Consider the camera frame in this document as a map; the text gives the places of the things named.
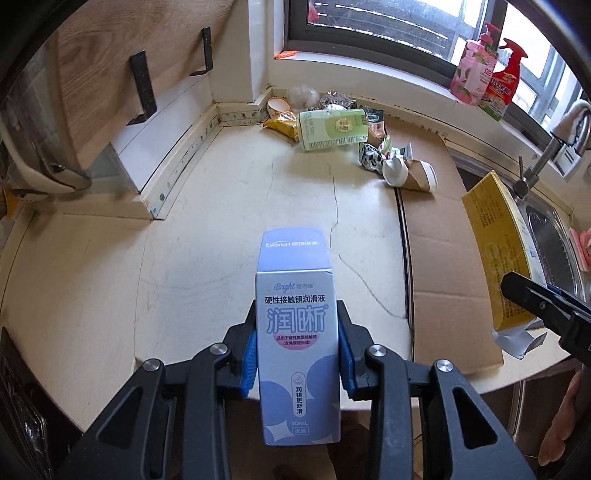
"lavender product box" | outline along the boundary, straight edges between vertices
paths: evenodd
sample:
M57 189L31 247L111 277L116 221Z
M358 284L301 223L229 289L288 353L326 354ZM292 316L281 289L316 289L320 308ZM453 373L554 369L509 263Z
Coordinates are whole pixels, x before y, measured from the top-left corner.
M330 252L321 229L263 234L256 329L265 443L338 442L339 328Z

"yellow box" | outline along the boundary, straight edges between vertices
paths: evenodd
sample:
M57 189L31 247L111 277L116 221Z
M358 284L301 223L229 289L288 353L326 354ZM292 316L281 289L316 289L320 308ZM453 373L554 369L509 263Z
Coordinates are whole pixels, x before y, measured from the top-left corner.
M486 274L495 330L530 322L535 315L501 293L503 276L511 271L546 286L534 241L509 190L491 171L462 197L462 202Z

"green cylindrical container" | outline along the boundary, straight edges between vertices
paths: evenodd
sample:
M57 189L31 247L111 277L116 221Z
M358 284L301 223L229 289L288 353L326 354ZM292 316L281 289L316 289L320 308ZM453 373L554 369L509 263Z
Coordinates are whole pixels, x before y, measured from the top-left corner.
M304 150L320 150L368 140L368 121L357 110L313 110L297 117L297 128Z

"window sill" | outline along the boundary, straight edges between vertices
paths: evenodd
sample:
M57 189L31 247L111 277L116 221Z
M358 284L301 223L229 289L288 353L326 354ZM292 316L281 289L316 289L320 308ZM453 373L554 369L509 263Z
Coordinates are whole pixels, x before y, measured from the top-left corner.
M269 82L281 88L309 85L320 92L338 90L377 103L392 115L432 129L448 146L467 149L514 176L519 172L519 156L527 168L541 154L509 123L497 122L483 110L462 103L437 83L392 67L331 54L298 52L271 62ZM537 190L570 213L566 187L560 172L549 165L540 175Z

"metal screw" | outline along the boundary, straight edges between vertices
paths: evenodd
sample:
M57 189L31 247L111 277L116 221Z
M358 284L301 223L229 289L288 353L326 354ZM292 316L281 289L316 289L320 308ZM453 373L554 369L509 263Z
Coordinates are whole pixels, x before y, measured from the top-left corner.
M150 358L142 364L142 368L147 372L155 372L160 368L160 360L157 358Z
M214 355L223 355L228 351L228 347L223 343L214 343L211 347L209 347L209 351Z
M386 355L386 347L383 345L372 345L369 347L369 353L373 356L384 356Z
M437 360L435 366L438 370L441 370L442 372L446 373L451 372L453 370L453 363L451 363L449 360L445 360L444 358L442 358L441 360Z

